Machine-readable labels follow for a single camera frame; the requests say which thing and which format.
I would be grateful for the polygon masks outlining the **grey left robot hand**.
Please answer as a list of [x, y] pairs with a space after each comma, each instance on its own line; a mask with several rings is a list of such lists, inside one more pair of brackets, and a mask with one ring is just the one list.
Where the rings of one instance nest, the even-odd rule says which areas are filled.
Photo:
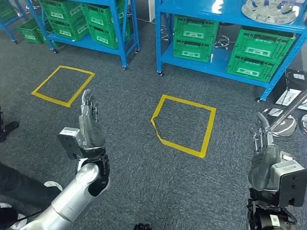
[[98, 101], [93, 96], [91, 90], [83, 92], [81, 101], [81, 114], [79, 124], [85, 148], [102, 147], [105, 144], [101, 126], [98, 121]]

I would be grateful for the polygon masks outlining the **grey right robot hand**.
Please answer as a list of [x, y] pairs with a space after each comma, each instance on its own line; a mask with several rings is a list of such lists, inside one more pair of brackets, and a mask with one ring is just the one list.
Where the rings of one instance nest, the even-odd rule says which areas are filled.
[[271, 168], [281, 162], [281, 150], [274, 144], [273, 133], [267, 118], [260, 112], [256, 116], [258, 129], [250, 130], [255, 151], [248, 180], [253, 189], [263, 191], [271, 179]]

